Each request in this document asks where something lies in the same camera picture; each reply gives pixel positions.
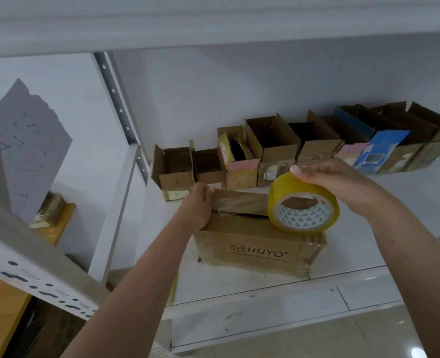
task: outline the yellow tape roll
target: yellow tape roll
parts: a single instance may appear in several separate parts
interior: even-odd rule
[[[291,197],[311,198],[317,203],[295,208],[294,202],[289,200]],[[268,216],[271,223],[282,231],[317,233],[336,222],[339,205],[336,197],[324,187],[303,182],[288,172],[274,180],[270,187]]]

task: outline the white wall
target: white wall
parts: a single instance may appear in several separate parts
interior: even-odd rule
[[[114,52],[149,157],[214,148],[217,127],[416,100],[440,112],[440,33]]]
[[[54,109],[73,142],[52,190],[77,209],[58,246],[88,268],[127,141],[90,54],[0,59],[0,99],[16,78]],[[145,186],[136,168],[112,268],[132,266]]]

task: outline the tiled floor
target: tiled floor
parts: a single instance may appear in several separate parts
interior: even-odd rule
[[[404,306],[186,353],[197,358],[426,358]]]

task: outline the printed logo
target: printed logo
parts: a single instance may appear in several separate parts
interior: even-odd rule
[[[232,249],[233,251],[239,251],[239,252],[241,252],[241,251],[245,251],[245,247],[244,247],[243,245],[238,245],[238,244],[236,244],[236,245],[231,245],[231,249]]]

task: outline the barcode label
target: barcode label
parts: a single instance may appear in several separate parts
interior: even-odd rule
[[[384,157],[385,155],[367,155],[366,159],[364,160],[365,163],[379,163],[379,161],[381,160],[382,157]]]

